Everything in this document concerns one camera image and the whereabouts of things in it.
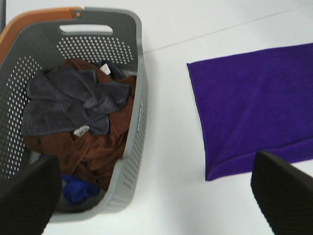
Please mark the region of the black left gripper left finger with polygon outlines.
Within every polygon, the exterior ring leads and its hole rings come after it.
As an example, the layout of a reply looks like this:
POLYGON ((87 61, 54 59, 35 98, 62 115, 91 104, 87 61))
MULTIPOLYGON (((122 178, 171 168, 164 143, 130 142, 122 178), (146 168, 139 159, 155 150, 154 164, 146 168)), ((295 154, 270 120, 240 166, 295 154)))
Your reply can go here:
POLYGON ((62 190, 59 161, 45 156, 0 182, 0 233, 41 235, 62 190))

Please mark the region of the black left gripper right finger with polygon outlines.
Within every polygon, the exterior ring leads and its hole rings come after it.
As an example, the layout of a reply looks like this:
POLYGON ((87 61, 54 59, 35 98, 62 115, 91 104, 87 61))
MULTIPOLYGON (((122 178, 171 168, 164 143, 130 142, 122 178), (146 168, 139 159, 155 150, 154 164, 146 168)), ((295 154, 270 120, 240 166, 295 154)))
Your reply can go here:
POLYGON ((313 233, 313 178, 284 159, 257 152, 250 181, 254 198, 276 235, 313 233))

